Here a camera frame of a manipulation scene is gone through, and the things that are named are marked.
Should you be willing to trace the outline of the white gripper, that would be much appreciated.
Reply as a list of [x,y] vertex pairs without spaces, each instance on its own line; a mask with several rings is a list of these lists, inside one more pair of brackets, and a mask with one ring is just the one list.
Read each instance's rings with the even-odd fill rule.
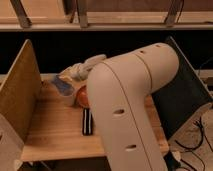
[[86,80],[92,68],[103,60],[105,60],[106,58],[107,56],[105,54],[92,56],[86,59],[83,63],[76,63],[72,66],[67,67],[59,73],[59,78],[63,81]]

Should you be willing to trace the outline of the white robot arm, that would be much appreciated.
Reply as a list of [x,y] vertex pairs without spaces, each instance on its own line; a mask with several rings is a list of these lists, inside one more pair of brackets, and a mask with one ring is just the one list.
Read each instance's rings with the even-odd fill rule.
[[177,74],[179,59],[165,43],[66,68],[59,78],[85,81],[89,107],[112,171],[168,171],[145,108],[145,98]]

